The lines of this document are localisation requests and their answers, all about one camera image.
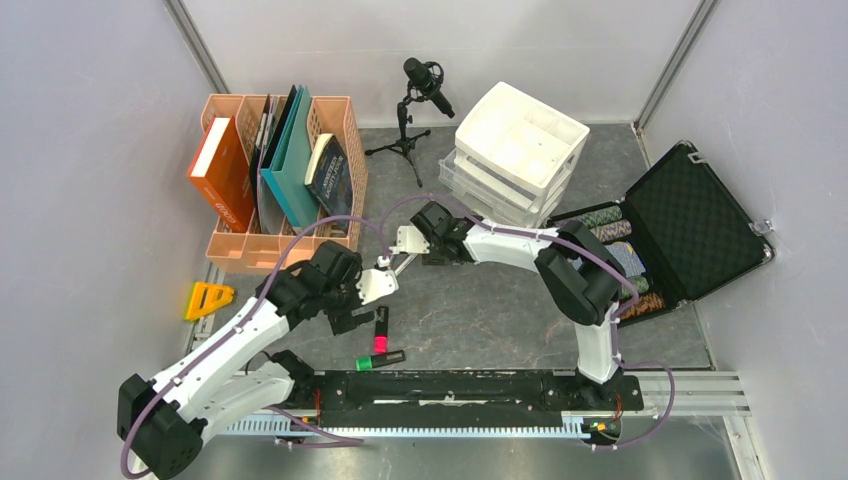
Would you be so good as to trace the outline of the peach plastic file organizer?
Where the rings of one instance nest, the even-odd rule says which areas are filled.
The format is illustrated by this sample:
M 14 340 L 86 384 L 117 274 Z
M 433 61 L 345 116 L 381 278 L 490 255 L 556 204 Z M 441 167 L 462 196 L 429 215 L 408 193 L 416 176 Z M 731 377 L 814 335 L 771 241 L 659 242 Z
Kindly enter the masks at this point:
M 349 96 L 311 96 L 307 91 L 294 97 L 294 118 L 283 122 L 292 138 L 280 154 L 271 156 L 270 172 L 259 171 L 260 179 L 269 188 L 270 200 L 281 209 L 282 224 L 261 231 L 259 218 L 251 217 L 247 231 L 234 232 L 219 220 L 212 231 L 206 257 L 228 273 L 260 274 L 271 271 L 283 250 L 292 246 L 285 266 L 305 260 L 317 247 L 327 241 L 339 243 L 353 251 L 359 247 L 361 224 L 353 224 L 347 234 L 333 225 L 321 225 L 300 241 L 294 240 L 302 228 L 323 219 L 326 211 L 319 205 L 304 184 L 306 163 L 312 154 L 318 135 L 332 133 L 340 142 L 350 161 L 353 186 L 353 206 L 350 214 L 361 216 L 364 210 L 368 171 L 359 128 Z

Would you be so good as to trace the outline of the white plastic drawer unit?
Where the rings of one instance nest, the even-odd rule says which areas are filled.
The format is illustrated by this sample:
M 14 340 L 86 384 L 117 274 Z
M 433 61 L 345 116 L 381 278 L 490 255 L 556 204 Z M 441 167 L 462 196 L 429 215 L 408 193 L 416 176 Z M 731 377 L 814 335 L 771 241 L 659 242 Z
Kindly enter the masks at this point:
M 458 127 L 439 180 L 486 218 L 537 228 L 561 201 L 589 135 L 588 126 L 501 81 Z

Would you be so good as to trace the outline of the dark blue hardcover book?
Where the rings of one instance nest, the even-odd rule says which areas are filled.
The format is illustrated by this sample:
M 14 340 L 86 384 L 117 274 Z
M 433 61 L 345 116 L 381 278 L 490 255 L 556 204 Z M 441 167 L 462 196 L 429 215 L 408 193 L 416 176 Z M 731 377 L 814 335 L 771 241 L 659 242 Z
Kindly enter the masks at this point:
M 329 216 L 352 213 L 353 183 L 349 159 L 334 134 L 322 133 L 317 137 L 304 185 Z

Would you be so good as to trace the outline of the orange book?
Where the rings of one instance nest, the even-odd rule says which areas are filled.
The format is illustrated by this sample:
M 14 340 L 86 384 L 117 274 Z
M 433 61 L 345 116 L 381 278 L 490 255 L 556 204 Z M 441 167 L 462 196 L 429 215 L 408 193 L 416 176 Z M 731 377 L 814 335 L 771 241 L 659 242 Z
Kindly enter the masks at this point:
M 254 201 L 248 160 L 234 117 L 215 117 L 208 126 L 186 178 L 231 231 L 245 233 Z

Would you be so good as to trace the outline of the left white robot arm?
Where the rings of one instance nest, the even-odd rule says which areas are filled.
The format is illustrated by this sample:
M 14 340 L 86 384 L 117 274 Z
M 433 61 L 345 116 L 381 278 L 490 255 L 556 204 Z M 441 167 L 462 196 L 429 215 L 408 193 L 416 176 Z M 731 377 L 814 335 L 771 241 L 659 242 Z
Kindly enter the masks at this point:
M 336 242 L 308 260 L 274 269 L 243 307 L 200 347 L 150 379 L 128 377 L 118 389 L 117 434 L 127 479 L 172 479 L 225 428 L 285 402 L 306 405 L 313 379 L 283 358 L 239 379 L 234 374 L 299 324 L 324 314 L 335 334 L 357 325 L 353 311 L 398 288 L 391 252 L 366 268 L 360 254 Z

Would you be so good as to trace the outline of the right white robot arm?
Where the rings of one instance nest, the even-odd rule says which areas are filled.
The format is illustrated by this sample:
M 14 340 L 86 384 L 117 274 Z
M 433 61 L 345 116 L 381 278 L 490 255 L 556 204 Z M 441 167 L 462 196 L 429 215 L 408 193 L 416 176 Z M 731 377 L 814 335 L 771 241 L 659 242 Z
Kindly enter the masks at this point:
M 411 224 L 430 253 L 445 261 L 504 264 L 539 275 L 556 307 L 574 324 L 578 361 L 572 399 L 579 408 L 643 407 L 638 379 L 620 353 L 616 327 L 639 292 L 584 224 L 508 226 L 474 215 L 455 216 L 436 201 L 415 213 Z

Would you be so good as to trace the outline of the pink white marker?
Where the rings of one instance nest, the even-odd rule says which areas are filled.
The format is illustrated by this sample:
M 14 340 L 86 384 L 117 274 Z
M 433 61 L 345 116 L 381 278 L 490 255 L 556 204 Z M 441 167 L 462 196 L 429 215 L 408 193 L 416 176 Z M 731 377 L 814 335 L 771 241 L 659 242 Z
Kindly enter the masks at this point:
M 417 254 L 409 254 L 407 255 L 397 266 L 393 268 L 393 271 L 397 276 L 399 276 L 410 264 L 412 264 L 415 259 L 418 257 Z

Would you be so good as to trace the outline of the green highlighter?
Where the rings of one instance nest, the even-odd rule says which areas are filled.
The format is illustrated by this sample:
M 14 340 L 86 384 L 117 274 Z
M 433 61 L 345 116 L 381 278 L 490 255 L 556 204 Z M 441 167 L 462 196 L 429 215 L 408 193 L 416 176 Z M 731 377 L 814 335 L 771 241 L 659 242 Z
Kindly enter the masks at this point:
M 370 371 L 388 365 L 404 362 L 406 354 L 403 350 L 390 351 L 358 358 L 355 361 L 355 369 L 358 372 Z

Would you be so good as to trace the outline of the green file folder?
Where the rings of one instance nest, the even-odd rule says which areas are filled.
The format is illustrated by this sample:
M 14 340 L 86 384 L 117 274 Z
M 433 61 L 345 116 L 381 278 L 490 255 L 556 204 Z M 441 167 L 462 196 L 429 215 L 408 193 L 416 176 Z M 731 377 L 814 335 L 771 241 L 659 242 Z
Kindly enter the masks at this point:
M 293 87 L 288 96 L 277 133 L 276 147 L 270 169 L 266 171 L 271 192 L 292 230 L 299 233 L 314 222 L 319 204 L 304 185 L 305 174 L 312 154 L 312 136 L 307 120 L 312 96 L 304 85 Z

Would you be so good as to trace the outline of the yellow orange block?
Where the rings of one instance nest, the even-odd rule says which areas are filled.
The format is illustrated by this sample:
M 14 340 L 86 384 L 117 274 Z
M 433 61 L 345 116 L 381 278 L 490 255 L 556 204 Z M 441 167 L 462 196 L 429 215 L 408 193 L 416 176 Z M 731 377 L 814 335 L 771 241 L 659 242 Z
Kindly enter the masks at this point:
M 231 304 L 235 289 L 215 283 L 195 282 L 192 286 L 183 319 L 195 322 Z

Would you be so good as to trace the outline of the black open carrying case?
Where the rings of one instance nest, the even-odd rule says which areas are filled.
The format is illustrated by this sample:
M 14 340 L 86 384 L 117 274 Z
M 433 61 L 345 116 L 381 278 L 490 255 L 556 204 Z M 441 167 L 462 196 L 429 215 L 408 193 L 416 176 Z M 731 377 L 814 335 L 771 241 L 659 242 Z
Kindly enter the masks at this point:
M 630 246 L 622 265 L 638 279 L 639 300 L 622 315 L 637 324 L 700 300 L 766 264 L 775 250 L 695 145 L 677 142 L 624 196 L 553 215 L 547 226 L 620 221 Z

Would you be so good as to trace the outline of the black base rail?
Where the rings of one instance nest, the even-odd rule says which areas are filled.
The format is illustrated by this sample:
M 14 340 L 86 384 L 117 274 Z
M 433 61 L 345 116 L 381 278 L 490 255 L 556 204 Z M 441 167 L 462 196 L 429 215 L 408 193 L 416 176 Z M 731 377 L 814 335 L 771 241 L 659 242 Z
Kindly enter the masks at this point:
M 323 427 L 555 427 L 564 412 L 609 414 L 643 409 L 633 375 L 597 387 L 554 370 L 328 370 L 296 381 L 281 402 L 313 410 Z

